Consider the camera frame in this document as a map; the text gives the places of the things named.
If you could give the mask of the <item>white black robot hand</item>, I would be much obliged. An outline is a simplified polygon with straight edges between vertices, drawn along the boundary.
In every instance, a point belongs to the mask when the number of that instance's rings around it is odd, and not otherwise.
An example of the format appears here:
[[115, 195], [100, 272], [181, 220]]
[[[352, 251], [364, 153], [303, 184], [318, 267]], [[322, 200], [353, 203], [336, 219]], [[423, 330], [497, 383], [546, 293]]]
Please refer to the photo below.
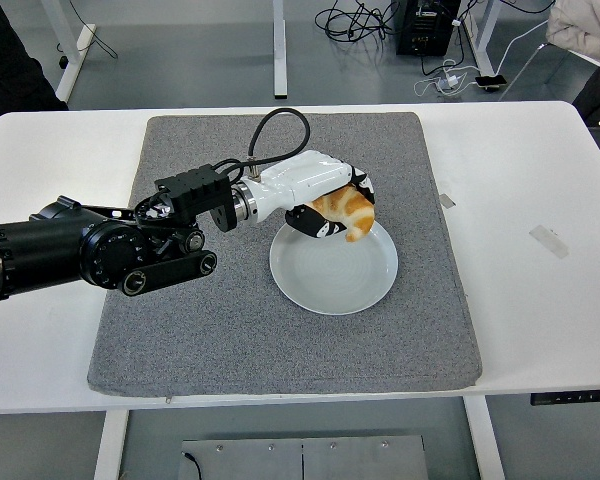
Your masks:
[[277, 209], [293, 229], [313, 238], [338, 233], [356, 242], [375, 223], [372, 182], [364, 171], [309, 150], [265, 169], [258, 181], [243, 177], [244, 217], [263, 222]]

